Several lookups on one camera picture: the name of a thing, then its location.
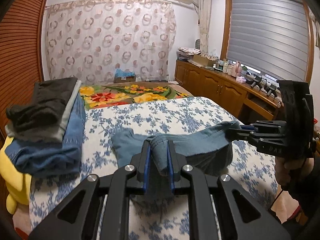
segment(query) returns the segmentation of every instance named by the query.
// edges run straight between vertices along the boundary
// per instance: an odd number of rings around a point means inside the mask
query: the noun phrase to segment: yellow plush toy
[[[5,180],[9,191],[7,197],[7,210],[14,214],[17,202],[23,205],[29,205],[29,193],[31,184],[31,175],[23,174],[16,170],[4,150],[12,143],[13,138],[7,137],[4,146],[0,150],[0,174]]]

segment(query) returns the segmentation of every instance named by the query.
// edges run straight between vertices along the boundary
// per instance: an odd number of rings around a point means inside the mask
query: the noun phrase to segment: window blind
[[[227,58],[277,79],[304,81],[308,29],[302,0],[232,0]]]

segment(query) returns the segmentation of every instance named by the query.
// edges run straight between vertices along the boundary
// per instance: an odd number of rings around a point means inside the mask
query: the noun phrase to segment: wooden desk
[[[283,106],[279,99],[267,97],[257,87],[252,89],[225,73],[199,68],[188,62],[177,60],[175,78],[194,96],[213,100],[237,118],[247,118],[247,108],[250,108],[271,121]]]

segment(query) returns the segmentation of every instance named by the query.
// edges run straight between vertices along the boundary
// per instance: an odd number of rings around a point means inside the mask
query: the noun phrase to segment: white and blue fabric
[[[111,137],[121,129],[132,128],[134,133],[143,135],[190,134],[232,120],[237,119],[204,97],[86,111],[81,172],[46,179],[32,178],[29,204],[32,228],[89,174],[105,176],[114,173],[117,160]],[[274,157],[258,153],[255,147],[244,141],[234,141],[232,147],[233,161],[226,172],[268,208],[277,191]],[[129,240],[189,240],[187,197],[176,196],[153,203],[131,201]]]

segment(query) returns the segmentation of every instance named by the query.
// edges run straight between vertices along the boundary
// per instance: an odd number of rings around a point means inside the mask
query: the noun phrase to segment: metal bolt
[[[230,180],[230,176],[228,174],[223,174],[220,177],[222,179],[222,181],[229,181]]]
[[[187,165],[184,165],[184,166],[183,166],[183,169],[184,169],[185,171],[192,171],[192,170],[193,170],[193,167],[192,167],[191,165],[187,164]]]
[[[124,169],[125,169],[126,171],[133,171],[133,170],[135,169],[135,166],[129,164],[129,165],[125,166]]]
[[[90,182],[94,182],[98,179],[98,176],[95,175],[95,174],[90,174],[88,177],[87,177],[87,180],[90,181]]]

